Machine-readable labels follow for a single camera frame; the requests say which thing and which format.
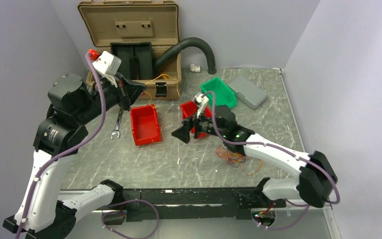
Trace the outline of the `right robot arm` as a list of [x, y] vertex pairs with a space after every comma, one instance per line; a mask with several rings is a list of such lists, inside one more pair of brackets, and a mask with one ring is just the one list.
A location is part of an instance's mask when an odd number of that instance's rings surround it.
[[260, 159], [291, 175], [286, 179], [265, 177], [259, 182], [254, 200], [261, 207], [276, 200], [303, 200], [316, 208], [340, 202], [338, 178], [324, 153], [309, 154], [273, 143], [238, 124], [235, 114], [225, 105], [215, 107], [210, 118], [194, 113], [171, 135], [189, 143], [191, 133], [194, 138], [201, 133], [217, 136], [231, 152]]

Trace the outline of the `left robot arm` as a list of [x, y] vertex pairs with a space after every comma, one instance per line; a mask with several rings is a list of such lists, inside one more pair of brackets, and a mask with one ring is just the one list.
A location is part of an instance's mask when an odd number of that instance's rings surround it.
[[28, 239], [63, 239], [76, 222], [92, 211], [108, 206], [117, 209], [124, 201], [123, 187], [104, 180], [93, 189], [68, 200], [59, 200], [62, 182], [89, 133], [86, 125], [104, 110], [131, 105], [146, 90], [143, 83], [116, 74], [112, 84], [102, 78], [102, 92], [88, 91], [83, 79], [68, 74], [54, 82], [48, 92], [51, 102], [46, 119], [38, 126], [34, 139], [33, 167], [23, 202], [3, 227]]

